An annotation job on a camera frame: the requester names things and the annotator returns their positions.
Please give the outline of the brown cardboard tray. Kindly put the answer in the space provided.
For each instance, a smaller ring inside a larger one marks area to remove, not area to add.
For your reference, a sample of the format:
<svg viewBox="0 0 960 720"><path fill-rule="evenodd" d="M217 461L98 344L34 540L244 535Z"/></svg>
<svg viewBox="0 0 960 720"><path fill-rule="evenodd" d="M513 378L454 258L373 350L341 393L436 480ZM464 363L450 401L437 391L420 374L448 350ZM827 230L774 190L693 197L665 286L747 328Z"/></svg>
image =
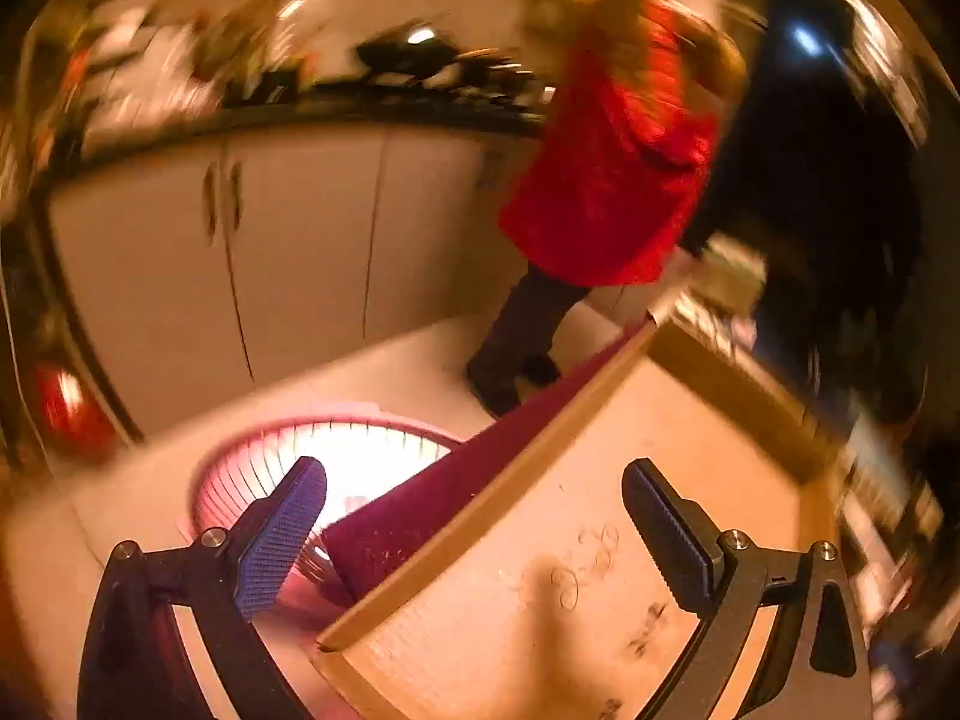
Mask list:
<svg viewBox="0 0 960 720"><path fill-rule="evenodd" d="M695 629L625 511L654 461L721 528L835 538L836 444L744 355L671 320L597 372L467 509L319 637L366 718L630 718Z"/></svg>

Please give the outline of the person in red shirt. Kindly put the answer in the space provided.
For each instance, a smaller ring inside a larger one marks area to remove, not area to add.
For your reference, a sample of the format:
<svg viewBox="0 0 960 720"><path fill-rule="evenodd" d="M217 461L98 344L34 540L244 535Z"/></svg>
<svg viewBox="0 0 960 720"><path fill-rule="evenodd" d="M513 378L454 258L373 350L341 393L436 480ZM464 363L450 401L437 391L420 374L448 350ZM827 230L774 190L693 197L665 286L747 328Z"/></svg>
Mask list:
<svg viewBox="0 0 960 720"><path fill-rule="evenodd" d="M747 65L682 0L599 0L573 41L534 158L498 215L527 263L466 366L494 418L562 372L555 333L590 291L658 281L700 203Z"/></svg>

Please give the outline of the red electric heater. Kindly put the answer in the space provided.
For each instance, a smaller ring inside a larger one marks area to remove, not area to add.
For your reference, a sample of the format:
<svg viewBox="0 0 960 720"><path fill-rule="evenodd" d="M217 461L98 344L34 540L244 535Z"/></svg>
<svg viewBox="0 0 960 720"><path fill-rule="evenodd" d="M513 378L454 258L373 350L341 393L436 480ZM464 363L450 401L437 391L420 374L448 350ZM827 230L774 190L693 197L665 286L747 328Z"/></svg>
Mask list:
<svg viewBox="0 0 960 720"><path fill-rule="evenodd" d="M203 459L189 493L192 532L233 527L252 502L275 491L297 460L320 461L327 497L295 571L332 603L345 606L347 589L325 552L322 530L423 472L459 444L430 426L392 416L334 413L267 422Z"/></svg>

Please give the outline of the white kitchen cabinets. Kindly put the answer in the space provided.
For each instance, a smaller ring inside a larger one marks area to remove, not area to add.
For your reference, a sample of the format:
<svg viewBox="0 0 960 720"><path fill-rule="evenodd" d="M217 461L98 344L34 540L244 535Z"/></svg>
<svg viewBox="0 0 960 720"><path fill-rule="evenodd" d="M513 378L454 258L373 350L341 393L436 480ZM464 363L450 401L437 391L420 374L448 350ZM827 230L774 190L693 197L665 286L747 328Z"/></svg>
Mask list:
<svg viewBox="0 0 960 720"><path fill-rule="evenodd" d="M516 270L494 215L524 137L275 125L55 184L83 337L144 436L387 338L482 309Z"/></svg>

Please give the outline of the dark red table cloth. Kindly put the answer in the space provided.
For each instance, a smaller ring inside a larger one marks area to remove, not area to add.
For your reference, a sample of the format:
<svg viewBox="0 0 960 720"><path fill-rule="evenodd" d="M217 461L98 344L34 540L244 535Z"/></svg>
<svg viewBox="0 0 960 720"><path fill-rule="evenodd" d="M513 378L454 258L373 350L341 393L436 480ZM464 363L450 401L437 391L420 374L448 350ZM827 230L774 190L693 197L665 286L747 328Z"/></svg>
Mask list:
<svg viewBox="0 0 960 720"><path fill-rule="evenodd" d="M423 472L325 527L325 551L350 598L364 598L441 532L632 338L626 332Z"/></svg>

